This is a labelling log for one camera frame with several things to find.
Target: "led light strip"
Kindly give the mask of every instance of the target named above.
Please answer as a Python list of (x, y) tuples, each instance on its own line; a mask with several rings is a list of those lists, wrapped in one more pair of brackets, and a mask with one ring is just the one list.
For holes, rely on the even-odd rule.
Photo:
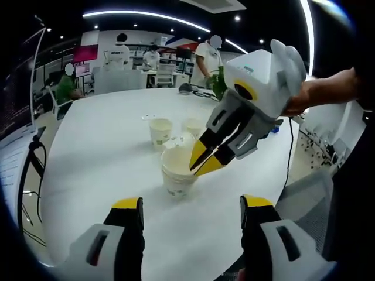
[(300, 0), (302, 9), (304, 10), (307, 32), (309, 35), (309, 49), (310, 49), (310, 66), (309, 66), (309, 75), (312, 76), (312, 71), (314, 68), (314, 56), (315, 56), (315, 38), (314, 38), (314, 28), (312, 25), (312, 17), (309, 4), (307, 0)]
[[(209, 29), (204, 28), (203, 26), (200, 26), (200, 25), (196, 25), (195, 23), (188, 22), (188, 21), (183, 20), (183, 19), (174, 18), (173, 16), (161, 15), (159, 13), (149, 13), (149, 12), (140, 12), (140, 11), (101, 11), (101, 12), (85, 13), (84, 15), (82, 15), (82, 17), (83, 18), (89, 18), (91, 16), (115, 15), (115, 14), (123, 14), (123, 13), (124, 14), (133, 14), (133, 15), (156, 16), (158, 18), (174, 20), (175, 22), (180, 22), (180, 23), (183, 23), (185, 25), (193, 26), (194, 28), (198, 28), (198, 29), (200, 29), (202, 31), (205, 31), (207, 33), (211, 32)], [(226, 39), (225, 41), (228, 44), (235, 47), (236, 49), (238, 49), (239, 51), (243, 52), (244, 54), (248, 54), (248, 52), (246, 50), (241, 48), (239, 45), (233, 43), (232, 41), (230, 41), (228, 39)]]

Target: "round table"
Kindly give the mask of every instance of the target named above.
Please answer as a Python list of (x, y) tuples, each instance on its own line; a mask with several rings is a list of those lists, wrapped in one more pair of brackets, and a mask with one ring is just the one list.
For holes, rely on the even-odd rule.
[[(178, 136), (185, 118), (206, 122), (216, 105), (208, 98), (181, 96), (175, 88), (75, 101), (53, 141), (42, 186), (43, 228), (52, 260), (64, 261), (70, 244), (91, 225), (103, 223), (116, 201), (141, 196), (143, 280), (207, 281), (228, 269), (242, 254), (240, 196), (261, 196), (275, 204), (282, 192), (289, 122), (245, 159), (199, 177), (191, 196), (175, 201), (163, 187), (160, 153), (144, 121), (147, 115), (169, 118), (172, 135)], [(298, 124), (292, 127), (297, 136)]]

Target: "white paper cup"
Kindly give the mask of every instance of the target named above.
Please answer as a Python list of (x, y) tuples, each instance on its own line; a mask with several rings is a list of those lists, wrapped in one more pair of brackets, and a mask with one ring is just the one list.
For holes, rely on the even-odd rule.
[(171, 138), (172, 122), (168, 119), (158, 118), (149, 122), (151, 141), (155, 149), (162, 150), (163, 143)]
[(201, 120), (195, 118), (188, 118), (182, 122), (181, 130), (182, 132), (189, 132), (193, 135), (194, 138), (198, 138), (204, 125)]
[(162, 154), (162, 174), (164, 186), (174, 198), (186, 197), (197, 176), (189, 170), (192, 148), (176, 146), (167, 149)]

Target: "potted plant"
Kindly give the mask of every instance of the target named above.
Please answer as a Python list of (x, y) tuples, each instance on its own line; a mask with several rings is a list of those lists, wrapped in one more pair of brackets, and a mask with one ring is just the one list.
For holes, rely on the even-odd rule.
[(207, 88), (212, 89), (216, 98), (221, 101), (225, 91), (228, 89), (224, 81), (224, 67), (219, 66), (219, 70), (215, 71), (216, 74), (212, 75), (207, 80)]

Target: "floor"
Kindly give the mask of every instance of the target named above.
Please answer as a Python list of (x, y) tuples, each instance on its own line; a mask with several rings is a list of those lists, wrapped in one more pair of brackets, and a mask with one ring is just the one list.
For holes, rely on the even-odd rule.
[[(57, 121), (51, 112), (42, 114), (36, 120), (36, 124), (39, 128), (43, 126), (46, 127), (42, 135), (41, 141), (45, 145), (47, 153), (50, 150), (54, 136), (59, 128), (60, 123), (61, 122)], [(311, 172), (313, 172), (314, 170), (320, 167), (319, 164), (322, 160), (321, 160), (321, 154), (319, 153), (319, 149), (309, 148), (307, 149), (307, 151), (305, 151), (306, 146), (307, 146), (307, 140), (308, 139), (304, 134), (299, 133), (297, 147), (296, 147), (295, 155), (292, 161), (292, 167), (289, 173), (288, 184), (293, 183), (301, 179), (302, 177), (307, 176), (308, 174), (310, 174)], [(39, 157), (39, 159), (42, 162), (44, 161), (44, 155), (41, 149), (36, 151), (36, 156)], [(39, 182), (40, 182), (40, 178), (38, 174), (36, 173), (35, 169), (31, 165), (29, 168), (28, 174), (26, 176), (25, 192), (27, 191), (38, 192)], [(36, 212), (37, 200), (38, 200), (38, 197), (36, 194), (24, 194), (23, 195), (23, 203), (29, 215), (29, 218), (28, 218), (25, 215), (25, 213), (23, 213), (23, 227), (29, 233), (31, 233), (32, 235), (36, 235), (42, 241), (44, 241), (45, 239), (43, 235), (42, 224), (40, 223), (38, 216), (37, 216), (37, 212)], [(35, 240), (31, 239), (27, 235), (25, 235), (25, 238), (30, 248), (32, 249), (32, 251), (38, 257), (38, 259), (47, 265), (51, 265), (52, 261), (49, 258), (49, 255), (45, 246), (41, 245), (35, 240), (38, 240), (41, 243), (43, 242), (39, 240), (38, 238), (36, 238), (35, 236), (34, 236)]]

